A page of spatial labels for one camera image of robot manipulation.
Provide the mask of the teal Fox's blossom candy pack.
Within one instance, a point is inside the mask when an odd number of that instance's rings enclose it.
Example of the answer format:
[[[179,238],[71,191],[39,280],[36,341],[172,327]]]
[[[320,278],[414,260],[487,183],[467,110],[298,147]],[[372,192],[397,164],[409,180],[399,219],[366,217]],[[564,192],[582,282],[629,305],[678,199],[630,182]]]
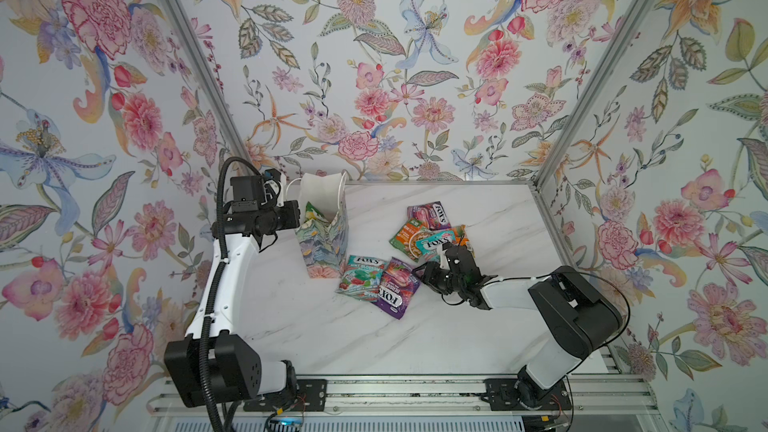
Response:
[[[443,250],[444,244],[455,244],[457,235],[454,230],[442,230],[432,235],[418,239],[415,246],[420,253],[420,258],[425,261],[435,259]]]

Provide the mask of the floral paper gift bag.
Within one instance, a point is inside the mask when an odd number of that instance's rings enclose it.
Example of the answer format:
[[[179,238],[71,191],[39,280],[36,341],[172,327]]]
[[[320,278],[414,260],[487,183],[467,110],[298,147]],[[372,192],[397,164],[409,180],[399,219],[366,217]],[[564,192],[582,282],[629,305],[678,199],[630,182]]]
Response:
[[[298,199],[300,226],[295,234],[308,276],[312,279],[340,278],[347,262],[347,179],[346,172],[327,176],[307,173],[288,183],[288,197]],[[304,221],[307,202],[330,220],[327,227]]]

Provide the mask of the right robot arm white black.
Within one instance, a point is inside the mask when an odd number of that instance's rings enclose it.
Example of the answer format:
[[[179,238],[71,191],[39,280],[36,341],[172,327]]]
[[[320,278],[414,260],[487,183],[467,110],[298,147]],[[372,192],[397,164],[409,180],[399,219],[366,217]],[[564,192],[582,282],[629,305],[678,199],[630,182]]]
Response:
[[[625,327],[613,303],[585,273],[569,266],[533,277],[485,275],[467,247],[445,244],[436,261],[416,267],[414,274],[441,296],[456,294],[462,304],[479,310],[530,309],[539,314],[546,341],[507,387],[512,403],[529,410],[541,407],[557,385]]]

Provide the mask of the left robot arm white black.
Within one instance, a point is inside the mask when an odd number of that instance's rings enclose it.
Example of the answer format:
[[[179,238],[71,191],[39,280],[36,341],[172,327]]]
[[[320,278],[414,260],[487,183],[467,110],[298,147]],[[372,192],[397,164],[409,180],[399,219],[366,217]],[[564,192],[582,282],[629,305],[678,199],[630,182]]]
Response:
[[[285,185],[275,169],[230,180],[234,198],[218,208],[212,226],[215,253],[200,308],[164,353],[188,408],[261,399],[284,407],[298,394],[292,364],[261,358],[238,333],[246,275],[267,248],[263,240],[299,225],[298,203],[285,200]]]

